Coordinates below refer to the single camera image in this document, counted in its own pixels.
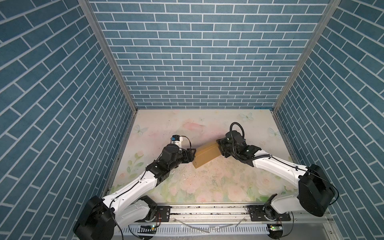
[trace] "brick wallpaper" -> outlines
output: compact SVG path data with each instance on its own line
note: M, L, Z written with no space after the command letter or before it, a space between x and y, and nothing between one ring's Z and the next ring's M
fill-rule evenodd
M384 239L383 12L382 0L342 0L277 112L302 163L339 189L344 239Z
M329 0L91 0L139 108L272 108Z
M0 1L0 239L72 239L131 114L77 0Z

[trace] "table surface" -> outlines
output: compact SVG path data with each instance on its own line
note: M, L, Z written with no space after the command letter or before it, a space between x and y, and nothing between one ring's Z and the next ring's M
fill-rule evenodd
M232 122L240 123L247 144L255 145L291 161L269 110L188 109L139 110L124 150L111 191L135 179L157 159L172 135L185 135L192 147L223 138ZM188 140L182 142L189 147ZM265 202L270 195L288 194L294 186L262 169L250 167L233 157L219 156L195 169L181 164L147 195L158 203L183 202Z

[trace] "black cable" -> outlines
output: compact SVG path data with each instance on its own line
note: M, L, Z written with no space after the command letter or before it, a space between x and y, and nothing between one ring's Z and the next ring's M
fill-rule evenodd
M141 176L140 180L143 179L143 177L144 177L144 175L145 175L146 172L147 172L147 171L145 171L145 172L143 173L143 176ZM130 189L126 190L125 192L123 192L122 194L118 195L118 196L115 197L114 199L116 199L116 198L120 197L121 195L123 195L124 193L130 191L130 190L131 190L134 186L136 186L138 183L139 183L139 181L137 181L137 183L135 183Z
M144 239L144 238L141 238L141 237L139 237L138 235L134 234L134 233L131 231L131 228L129 227L129 225L128 225L128 229L129 229L129 231L131 232L131 234L134 235L135 237L137 237L138 239L141 239L141 240Z
M309 174L312 174L312 175L314 175L314 176L320 178L321 180L323 180L323 181L329 183L329 184L336 190L336 192L337 192L337 197L336 197L335 200L334 200L333 202L331 202L329 205L334 204L334 203L339 199L339 196L340 196L339 190L338 190L332 183L330 183L329 181L325 180L324 178L322 178L322 177L320 177L320 176L317 176L316 174L313 174L313 173L310 172L310 171L307 171L307 170L304 170L304 169L300 169L300 168L298 168L297 166L296 166L296 167L293 167L293 166L291 166L291 165L289 165L289 164L287 164L287 163L285 163L285 162L282 162L282 161L280 161L280 160L274 158L272 155L271 155L271 157L272 157L273 159L275 159L276 161L279 161L279 162L281 162L281 163L283 163L283 164L285 164L285 165L287 165L287 166L290 166L290 167L292 167L292 168L294 168L294 169L301 170L301 171L307 172L307 173L309 173Z
M186 150L186 149L184 149L184 148L182 148L182 147L177 146L176 148L179 148L179 149L181 149L181 150L183 150L183 151L187 151L187 152L188 152L188 150Z
M244 139L244 129L243 129L243 127L242 127L238 122L233 122L233 123L231 123L231 125L229 126L229 133L231 134L231 140L232 140L233 157L234 157L236 160L239 160L240 162L243 162L244 160L241 159L241 158L243 158L243 157L235 151L235 139L233 138L233 135L232 135L232 127L233 127L234 125L237 125L237 126L240 127L241 132L242 132L242 138L243 138L243 139Z
M257 156L257 157L253 157L253 158L248 159L248 160L239 160L239 161L242 162L242 163L247 163L247 162L251 162L253 160L257 160L257 159L265 158L265 157L271 157L271 156L272 156L271 154L265 154L265 155L260 155L260 156Z
M112 210L111 210L111 205L112 205L113 201L111 201L111 203L109 204L109 211L111 212L111 217L113 218L113 220L115 221L117 227L119 228L120 230L120 233L121 233L121 239L124 240L124 235L122 233L122 230L121 230L121 227L119 226L118 222L116 222L116 219L113 217L113 214L112 214Z
M189 138L187 136L181 136L181 137L186 137L189 141L189 148L192 148L191 140L189 140Z
M251 210L249 210L249 208L250 208L250 206L247 206L247 211L248 211L250 214L254 214L254 213L256 213L256 211L251 211Z
M290 235L292 230L293 230L293 225L295 224L295 217L293 216L293 212L291 212L291 214L292 214L292 227L291 227L291 230L289 231L288 234L286 234L284 236L281 236L280 238L283 238L283 237L286 237L286 236Z
M160 216L160 212L157 212L157 213L159 214L159 225L158 225L158 227L159 227L161 224L161 216Z

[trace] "black motor housing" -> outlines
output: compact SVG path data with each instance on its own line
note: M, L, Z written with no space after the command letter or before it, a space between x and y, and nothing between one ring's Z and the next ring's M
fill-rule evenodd
M116 226L113 211L103 203L103 199L93 196L81 211L73 232L81 240L111 239Z
M158 160L153 161L146 168L157 178L157 185L164 181L169 172L177 168L181 163L189 163L195 159L196 149L181 150L178 145L170 143L163 148Z
M233 149L232 149L233 141L235 143L234 144L235 151L239 155L241 155L244 159L253 158L255 156L255 153L261 150L261 148L257 146L247 145L243 136L241 136L241 134L236 130L232 130L232 136L233 136L233 139L231 137L231 132L227 132L224 138L216 140L217 144L219 145L218 148L221 152L221 155L223 155L224 157L233 156L234 158L236 158L234 156ZM253 167L252 162L248 162L247 164Z
M321 217L335 196L335 191L321 167L312 164L307 171L309 173L306 172L299 180L297 198L310 214Z

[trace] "aluminum frame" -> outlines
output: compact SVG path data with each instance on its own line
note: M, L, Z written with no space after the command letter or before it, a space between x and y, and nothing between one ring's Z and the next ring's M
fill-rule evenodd
M119 70L119 67L116 63L115 58L113 57L113 54L111 52L111 49L108 46L107 40L105 39L105 36L103 34L103 31L100 28L100 25L96 19L96 15L92 10L92 6L89 3L89 0L78 0L80 7L82 11L84 12L85 18L88 20L89 25L91 26L91 29L93 33L95 34L95 37L101 47L101 50L103 51L116 79L119 83L121 90L124 93L125 98L128 101L129 106L132 108L132 111L134 113L137 112L137 107L135 105L135 102L132 99L131 94L129 93L129 90L127 88L127 84L125 84L124 78Z
M180 224L183 221L186 224L255 224L255 223L271 223L270 221L252 222L246 209L248 205L263 205L263 202L242 202L242 203L158 203L158 206L171 206L169 214L169 222L161 224ZM316 217L308 212L295 212L295 223L334 223L329 212L322 217ZM132 223L132 225L140 225L142 223Z
M341 0L330 0L327 7L325 8L319 23L316 25L311 38L308 40L307 45L305 46L303 53L300 55L297 60L296 65L293 67L291 75L288 77L287 82L285 83L281 93L277 97L276 102L273 104L273 111L276 112L281 106L285 96L287 95L289 89L292 87L293 83L296 81L297 76L299 75L301 69L303 68L305 62L307 61L309 55L311 54L313 48L315 47L317 41L319 40L321 34L323 33L325 27L327 26L329 20L331 19L333 13L336 11Z
M289 141L288 136L285 133L283 126L280 124L279 117L277 116L277 114L274 111L271 111L271 114L272 114L273 120L275 121L277 129L280 132L281 138L283 139L285 146L287 147L288 153L290 154L290 156L292 158L293 163L301 164L298 156L296 155L295 151L293 150L292 144Z
M113 165L112 165L112 168L111 168L111 171L108 175L108 178L107 178L107 181L103 187L103 191L101 192L101 196L100 198L102 198L103 196L107 195L108 191L111 189L112 187L112 184L113 184L113 181L115 180L115 176L116 176L116 173L118 171L118 168L119 168L119 165L120 165L120 162L121 162L121 158L122 158L122 155L124 153L124 150L125 150L125 147L127 146L127 142L128 142L128 139L129 139L129 135L131 134L131 131L132 131L132 128L133 128L133 124L135 123L135 119L136 119L136 116L137 116L137 112L134 112L129 120L129 125L128 125L128 128L125 132L125 135L124 135L124 138L120 144L120 148L119 148L119 151L116 155L116 158L113 162Z

